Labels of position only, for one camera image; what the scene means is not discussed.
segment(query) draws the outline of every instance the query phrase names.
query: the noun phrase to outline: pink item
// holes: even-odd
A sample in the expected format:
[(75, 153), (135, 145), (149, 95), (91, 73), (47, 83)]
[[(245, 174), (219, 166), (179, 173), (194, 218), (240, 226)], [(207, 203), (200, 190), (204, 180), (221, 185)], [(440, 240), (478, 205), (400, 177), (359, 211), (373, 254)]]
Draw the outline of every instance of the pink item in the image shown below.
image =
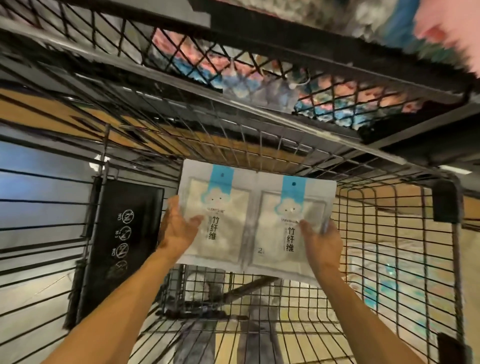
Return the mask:
[(479, 0), (420, 0), (415, 21), (417, 38), (455, 47), (468, 57), (470, 70), (480, 76)]

